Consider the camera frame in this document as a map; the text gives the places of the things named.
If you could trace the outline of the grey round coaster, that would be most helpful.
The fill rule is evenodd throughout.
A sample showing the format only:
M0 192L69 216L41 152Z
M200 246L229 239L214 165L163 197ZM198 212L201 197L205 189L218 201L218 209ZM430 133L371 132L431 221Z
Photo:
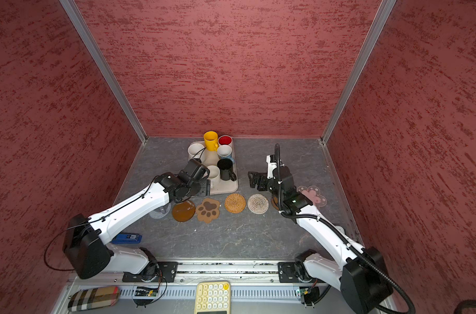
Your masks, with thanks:
M170 211L171 211L171 208L172 208L172 205L170 203L162 206L162 207L159 207L157 209L154 209L153 211L151 211L149 213L149 216L153 219L161 219L165 216L167 216Z

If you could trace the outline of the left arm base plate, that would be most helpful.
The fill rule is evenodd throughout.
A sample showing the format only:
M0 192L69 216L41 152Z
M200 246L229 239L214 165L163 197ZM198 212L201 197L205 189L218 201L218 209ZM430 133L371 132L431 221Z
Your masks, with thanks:
M125 272L122 281L124 283L154 284L165 279L168 283L173 283L178 266L178 262L158 262L153 273L146 274L142 272L140 274L132 274Z

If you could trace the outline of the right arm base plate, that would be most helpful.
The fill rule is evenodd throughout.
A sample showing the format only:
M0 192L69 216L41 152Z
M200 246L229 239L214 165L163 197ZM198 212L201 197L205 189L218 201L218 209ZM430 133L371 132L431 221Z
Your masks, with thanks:
M314 283L316 280L328 282L333 270L319 262L280 262L278 276L281 283Z

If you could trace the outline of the black mug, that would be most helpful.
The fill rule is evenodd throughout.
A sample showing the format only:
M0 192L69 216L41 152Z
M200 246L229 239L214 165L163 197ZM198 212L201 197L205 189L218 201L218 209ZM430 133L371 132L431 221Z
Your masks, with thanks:
M220 170L220 178L223 181L232 181L237 180L237 175L233 171L233 161L228 158L224 158L218 161L217 167Z

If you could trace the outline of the woven rattan coaster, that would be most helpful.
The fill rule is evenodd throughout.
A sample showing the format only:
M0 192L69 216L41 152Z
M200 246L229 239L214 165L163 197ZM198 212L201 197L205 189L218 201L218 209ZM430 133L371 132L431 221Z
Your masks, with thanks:
M246 205L247 202L245 197L237 193L230 194L224 202L224 207L232 214L241 213L245 209Z

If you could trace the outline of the brown wooden coaster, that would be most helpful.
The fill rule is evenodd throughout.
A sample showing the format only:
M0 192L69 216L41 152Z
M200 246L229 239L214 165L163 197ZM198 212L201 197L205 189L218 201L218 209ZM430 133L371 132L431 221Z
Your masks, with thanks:
M279 206L278 206L278 198L277 197L275 197L275 196L271 197L271 204L277 211L280 210Z

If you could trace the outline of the white braided coaster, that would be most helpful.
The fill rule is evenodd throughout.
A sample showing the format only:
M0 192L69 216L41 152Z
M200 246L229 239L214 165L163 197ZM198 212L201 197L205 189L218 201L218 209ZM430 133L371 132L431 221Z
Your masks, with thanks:
M266 213L269 209L268 199L261 194L254 194L247 201L248 209L257 215Z

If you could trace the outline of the brown paw coaster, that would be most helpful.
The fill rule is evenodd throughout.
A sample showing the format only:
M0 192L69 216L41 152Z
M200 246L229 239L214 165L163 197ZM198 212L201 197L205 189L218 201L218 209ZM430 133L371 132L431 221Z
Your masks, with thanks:
M209 224L219 217L220 202L212 198L205 198L202 203L196 207L195 214L197 215L198 221Z

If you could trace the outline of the white mug front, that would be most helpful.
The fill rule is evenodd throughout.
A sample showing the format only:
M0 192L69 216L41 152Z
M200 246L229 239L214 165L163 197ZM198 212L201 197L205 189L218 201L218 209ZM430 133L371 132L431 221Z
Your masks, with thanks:
M208 166L207 168L208 168L208 170L209 170L208 180L209 180L213 185L218 184L218 183L221 181L220 169L219 169L219 167L218 167L218 166L211 165L211 166Z

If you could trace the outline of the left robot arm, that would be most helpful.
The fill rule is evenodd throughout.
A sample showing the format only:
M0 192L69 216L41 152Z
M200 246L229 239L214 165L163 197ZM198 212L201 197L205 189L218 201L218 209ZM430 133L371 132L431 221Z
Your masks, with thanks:
M156 258L145 248L112 244L128 226L155 209L180 204L199 192L210 171L198 159L190 159L178 174L155 176L151 183L125 201L89 217L70 219L63 252L81 279L100 273L126 273L151 281L159 277Z

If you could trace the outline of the pink flower coaster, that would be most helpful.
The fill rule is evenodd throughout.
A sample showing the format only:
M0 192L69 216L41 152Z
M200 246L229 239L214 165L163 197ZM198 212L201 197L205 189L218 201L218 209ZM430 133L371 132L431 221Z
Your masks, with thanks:
M319 209L325 207L328 203L326 197L321 194L320 189L316 186L300 186L298 192L305 195Z

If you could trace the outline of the brown glossy coaster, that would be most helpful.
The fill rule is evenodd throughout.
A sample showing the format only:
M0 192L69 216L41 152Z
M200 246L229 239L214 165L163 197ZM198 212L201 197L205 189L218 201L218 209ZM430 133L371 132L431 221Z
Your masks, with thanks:
M172 210L172 217L177 222L188 222L193 218L195 208L195 204L190 200L176 204Z

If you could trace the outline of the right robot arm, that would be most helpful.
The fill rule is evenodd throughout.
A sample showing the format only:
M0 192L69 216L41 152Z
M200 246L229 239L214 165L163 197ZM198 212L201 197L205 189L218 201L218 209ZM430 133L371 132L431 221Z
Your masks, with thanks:
M382 306L393 292L403 298L408 313L415 313L412 299L389 276L380 251L365 248L325 218L314 202L298 191L289 168L278 154L267 156L266 162L267 172L248 172L250 187L276 197L279 213L311 234L331 256L325 259L314 251L304 252L300 256L302 272L339 290L354 313L372 310L393 313Z

